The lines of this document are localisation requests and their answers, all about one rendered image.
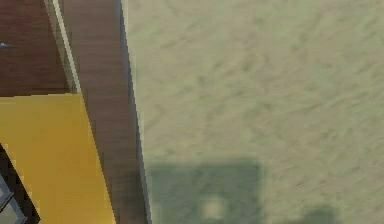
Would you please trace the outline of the brown wooden door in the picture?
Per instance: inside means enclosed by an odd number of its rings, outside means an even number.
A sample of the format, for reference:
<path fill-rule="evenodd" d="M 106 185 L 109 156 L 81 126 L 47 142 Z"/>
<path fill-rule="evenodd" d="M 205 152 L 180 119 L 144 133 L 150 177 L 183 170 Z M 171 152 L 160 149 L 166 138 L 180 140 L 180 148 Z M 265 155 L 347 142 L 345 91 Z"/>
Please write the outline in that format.
<path fill-rule="evenodd" d="M 0 98 L 83 96 L 116 224 L 150 224 L 122 0 L 0 0 Z"/>

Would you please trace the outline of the yellow cupboard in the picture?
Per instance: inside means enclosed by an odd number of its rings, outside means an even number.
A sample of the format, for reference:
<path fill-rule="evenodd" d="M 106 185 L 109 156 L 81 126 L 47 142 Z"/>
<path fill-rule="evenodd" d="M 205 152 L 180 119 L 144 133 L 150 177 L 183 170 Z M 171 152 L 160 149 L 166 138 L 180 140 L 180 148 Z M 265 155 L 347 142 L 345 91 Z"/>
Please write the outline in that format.
<path fill-rule="evenodd" d="M 116 224 L 82 95 L 0 98 L 0 145 L 39 224 Z"/>

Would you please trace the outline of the grey black framed object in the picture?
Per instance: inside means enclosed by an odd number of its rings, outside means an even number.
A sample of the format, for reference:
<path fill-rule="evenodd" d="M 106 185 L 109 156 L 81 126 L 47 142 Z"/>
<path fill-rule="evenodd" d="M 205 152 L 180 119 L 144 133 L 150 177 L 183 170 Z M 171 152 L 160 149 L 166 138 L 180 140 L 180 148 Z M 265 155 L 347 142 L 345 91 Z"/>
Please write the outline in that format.
<path fill-rule="evenodd" d="M 0 224 L 39 224 L 29 198 L 5 149 L 0 144 Z"/>

